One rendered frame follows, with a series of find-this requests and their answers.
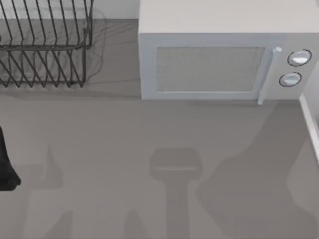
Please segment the microwave oven door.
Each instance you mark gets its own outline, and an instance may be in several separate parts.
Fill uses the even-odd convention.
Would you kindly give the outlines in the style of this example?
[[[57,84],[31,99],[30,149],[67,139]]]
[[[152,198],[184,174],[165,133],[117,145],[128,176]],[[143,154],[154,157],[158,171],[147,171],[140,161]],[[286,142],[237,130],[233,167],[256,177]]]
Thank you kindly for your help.
[[[148,35],[139,39],[144,100],[256,100],[273,60],[259,37]]]

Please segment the pale microwave oven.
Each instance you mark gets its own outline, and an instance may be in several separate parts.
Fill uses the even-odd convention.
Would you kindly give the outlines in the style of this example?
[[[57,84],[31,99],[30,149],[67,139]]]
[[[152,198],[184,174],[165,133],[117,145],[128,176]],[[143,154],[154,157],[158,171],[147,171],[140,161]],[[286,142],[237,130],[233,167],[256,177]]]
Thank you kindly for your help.
[[[319,60],[319,0],[140,0],[139,39],[148,35],[230,35],[259,37],[282,54],[264,101],[298,100]],[[311,60],[287,62],[307,49]],[[279,78],[298,72],[302,80],[282,87]]]

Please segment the small microwave knob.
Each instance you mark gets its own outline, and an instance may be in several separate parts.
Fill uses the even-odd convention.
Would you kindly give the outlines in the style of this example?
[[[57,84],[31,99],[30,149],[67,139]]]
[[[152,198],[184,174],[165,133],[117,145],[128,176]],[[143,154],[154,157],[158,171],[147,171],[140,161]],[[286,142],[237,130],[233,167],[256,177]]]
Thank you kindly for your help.
[[[296,86],[302,80],[302,75],[298,72],[284,74],[279,78],[279,83],[282,87]]]

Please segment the large microwave knob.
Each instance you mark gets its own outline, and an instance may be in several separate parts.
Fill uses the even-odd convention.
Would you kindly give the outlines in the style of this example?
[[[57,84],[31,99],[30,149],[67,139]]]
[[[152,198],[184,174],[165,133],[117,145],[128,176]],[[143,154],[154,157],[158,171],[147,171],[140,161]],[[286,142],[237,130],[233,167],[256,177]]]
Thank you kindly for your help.
[[[301,51],[292,52],[288,58],[287,62],[294,67],[299,67],[307,64],[312,58],[312,53],[307,50],[303,49]]]

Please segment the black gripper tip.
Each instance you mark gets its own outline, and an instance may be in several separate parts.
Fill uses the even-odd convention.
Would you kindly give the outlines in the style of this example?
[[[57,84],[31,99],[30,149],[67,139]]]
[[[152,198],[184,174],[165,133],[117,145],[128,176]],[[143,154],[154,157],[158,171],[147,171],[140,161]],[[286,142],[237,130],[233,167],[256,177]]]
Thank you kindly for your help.
[[[3,130],[0,126],[0,192],[13,191],[20,185],[21,179],[9,160]]]

